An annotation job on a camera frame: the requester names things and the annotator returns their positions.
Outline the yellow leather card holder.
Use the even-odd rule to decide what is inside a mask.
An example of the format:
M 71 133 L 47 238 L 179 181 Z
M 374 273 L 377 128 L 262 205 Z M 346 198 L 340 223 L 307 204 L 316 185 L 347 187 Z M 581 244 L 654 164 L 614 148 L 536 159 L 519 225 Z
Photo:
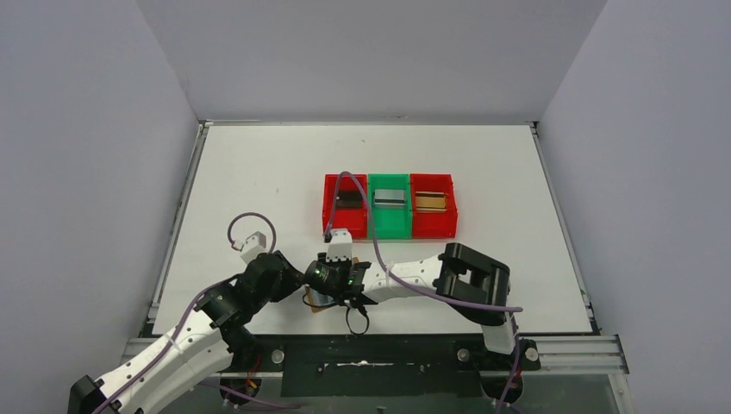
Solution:
M 307 298 L 309 300 L 309 305 L 313 309 L 327 309 L 327 308 L 333 307 L 333 306 L 340 306 L 331 297 L 315 291 L 314 289 L 310 288 L 308 285 L 305 285 L 305 286 L 306 286 Z M 360 312 L 362 315 L 367 314 L 366 306 L 345 306 L 345 307 L 347 307 L 349 309 L 355 309 L 358 312 Z

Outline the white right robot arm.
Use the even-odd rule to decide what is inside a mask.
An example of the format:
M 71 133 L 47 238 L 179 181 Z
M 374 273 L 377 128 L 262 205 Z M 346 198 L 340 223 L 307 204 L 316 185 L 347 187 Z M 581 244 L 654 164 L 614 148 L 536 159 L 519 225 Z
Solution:
M 507 304 L 509 267 L 461 243 L 450 242 L 441 254 L 391 267 L 315 260 L 303 283 L 336 304 L 357 310 L 395 298 L 432 298 L 479 325 L 488 351 L 515 351 L 511 316 L 522 309 Z

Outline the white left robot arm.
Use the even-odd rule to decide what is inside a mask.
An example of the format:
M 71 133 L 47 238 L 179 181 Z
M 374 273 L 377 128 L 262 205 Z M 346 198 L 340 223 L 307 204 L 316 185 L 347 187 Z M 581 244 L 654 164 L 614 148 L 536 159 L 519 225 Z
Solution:
M 177 324 L 134 358 L 71 388 L 70 413 L 157 413 L 231 365 L 249 367 L 258 345 L 247 324 L 268 303 L 297 291 L 304 275 L 276 251 L 199 292 Z

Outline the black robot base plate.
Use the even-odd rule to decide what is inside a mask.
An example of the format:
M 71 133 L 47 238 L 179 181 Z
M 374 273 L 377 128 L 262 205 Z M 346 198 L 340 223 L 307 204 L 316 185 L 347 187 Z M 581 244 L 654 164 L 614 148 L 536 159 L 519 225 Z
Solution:
M 211 378 L 215 385 L 262 396 L 264 380 L 280 384 L 280 397 L 458 398 L 522 394 L 522 375 L 541 368 L 535 341 L 516 351 L 487 350 L 480 334 L 258 336 Z

